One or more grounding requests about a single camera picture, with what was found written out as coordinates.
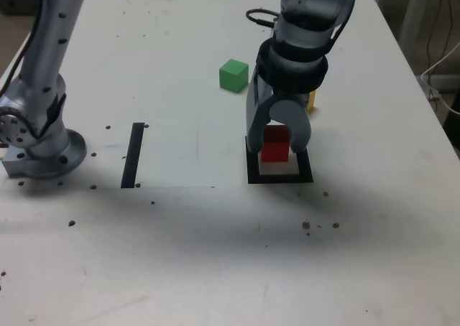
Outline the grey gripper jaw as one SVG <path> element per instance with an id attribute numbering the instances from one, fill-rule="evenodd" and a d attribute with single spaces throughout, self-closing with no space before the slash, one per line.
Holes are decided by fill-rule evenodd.
<path id="1" fill-rule="evenodd" d="M 254 68 L 246 99 L 246 143 L 248 150 L 258 154 L 264 145 L 265 126 L 270 122 L 269 110 L 275 102 L 272 86 L 259 75 L 259 67 Z"/>
<path id="2" fill-rule="evenodd" d="M 273 103 L 269 117 L 284 124 L 290 130 L 290 148 L 294 153 L 303 152 L 311 139 L 311 124 L 306 108 L 296 101 L 281 100 Z"/>

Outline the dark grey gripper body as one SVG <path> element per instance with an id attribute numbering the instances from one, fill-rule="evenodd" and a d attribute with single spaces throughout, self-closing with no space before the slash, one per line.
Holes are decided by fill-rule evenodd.
<path id="1" fill-rule="evenodd" d="M 273 88 L 273 95 L 278 100 L 292 100 L 299 103 L 308 103 L 310 100 L 310 93 L 299 93 L 282 88 Z"/>

